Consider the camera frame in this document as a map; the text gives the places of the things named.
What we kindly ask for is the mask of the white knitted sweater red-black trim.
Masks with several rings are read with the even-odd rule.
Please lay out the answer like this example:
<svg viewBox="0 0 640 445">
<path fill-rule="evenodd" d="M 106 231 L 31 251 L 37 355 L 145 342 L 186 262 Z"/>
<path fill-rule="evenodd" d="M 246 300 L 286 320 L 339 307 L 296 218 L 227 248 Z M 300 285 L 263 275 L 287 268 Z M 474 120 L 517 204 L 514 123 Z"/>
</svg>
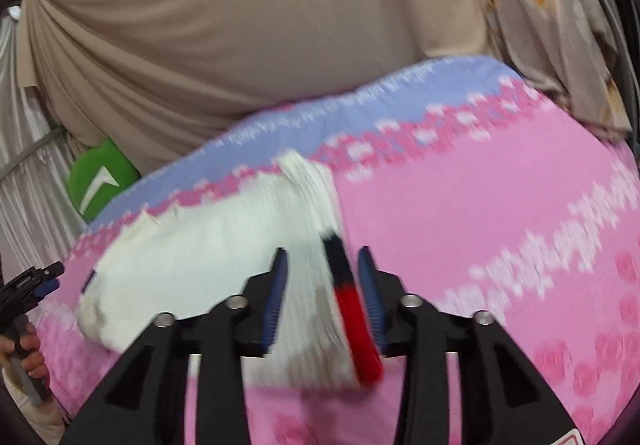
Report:
<svg viewBox="0 0 640 445">
<path fill-rule="evenodd" d="M 76 316 L 89 339 L 124 352 L 157 314 L 209 312 L 288 254 L 277 340 L 243 365 L 250 387 L 345 391 L 358 387 L 323 237 L 341 234 L 330 169 L 290 150 L 224 199 L 143 213 L 94 267 Z"/>
</svg>

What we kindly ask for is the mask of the silver pleated curtain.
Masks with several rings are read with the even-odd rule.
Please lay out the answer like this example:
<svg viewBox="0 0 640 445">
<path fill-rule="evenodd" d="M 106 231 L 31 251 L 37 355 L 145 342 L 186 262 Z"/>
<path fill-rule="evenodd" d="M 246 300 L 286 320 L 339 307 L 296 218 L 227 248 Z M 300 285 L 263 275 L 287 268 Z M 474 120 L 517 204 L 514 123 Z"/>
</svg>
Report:
<svg viewBox="0 0 640 445">
<path fill-rule="evenodd" d="M 1 15 L 1 264 L 10 279 L 62 260 L 86 224 L 66 191 L 74 155 L 35 90 L 17 83 L 17 26 Z"/>
</svg>

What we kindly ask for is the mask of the green cushion white mark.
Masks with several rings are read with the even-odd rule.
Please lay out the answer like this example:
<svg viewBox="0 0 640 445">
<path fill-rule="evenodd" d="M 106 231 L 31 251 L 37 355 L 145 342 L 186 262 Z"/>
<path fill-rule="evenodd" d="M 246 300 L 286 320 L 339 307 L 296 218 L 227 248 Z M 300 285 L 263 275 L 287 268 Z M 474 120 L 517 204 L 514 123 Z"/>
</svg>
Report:
<svg viewBox="0 0 640 445">
<path fill-rule="evenodd" d="M 91 223 L 141 174 L 111 139 L 80 155 L 70 168 L 66 188 L 70 202 Z"/>
</svg>

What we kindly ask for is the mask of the beige draped fabric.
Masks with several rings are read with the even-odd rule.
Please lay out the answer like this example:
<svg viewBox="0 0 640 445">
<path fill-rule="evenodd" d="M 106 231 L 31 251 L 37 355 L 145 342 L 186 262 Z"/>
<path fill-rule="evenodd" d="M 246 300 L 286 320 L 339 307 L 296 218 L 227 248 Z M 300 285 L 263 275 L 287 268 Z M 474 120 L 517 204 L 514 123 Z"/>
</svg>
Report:
<svg viewBox="0 0 640 445">
<path fill-rule="evenodd" d="M 260 109 L 488 51 L 480 0 L 23 0 L 17 79 L 149 173 Z"/>
</svg>

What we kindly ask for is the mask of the floral patterned cloth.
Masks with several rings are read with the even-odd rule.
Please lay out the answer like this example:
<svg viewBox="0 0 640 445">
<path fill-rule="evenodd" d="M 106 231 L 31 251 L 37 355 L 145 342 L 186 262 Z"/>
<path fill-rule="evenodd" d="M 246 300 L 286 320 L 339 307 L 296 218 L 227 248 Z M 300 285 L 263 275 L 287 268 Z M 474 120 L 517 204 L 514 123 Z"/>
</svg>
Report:
<svg viewBox="0 0 640 445">
<path fill-rule="evenodd" d="M 632 123 L 612 75 L 617 46 L 599 0 L 483 0 L 491 43 L 536 90 L 599 139 Z"/>
</svg>

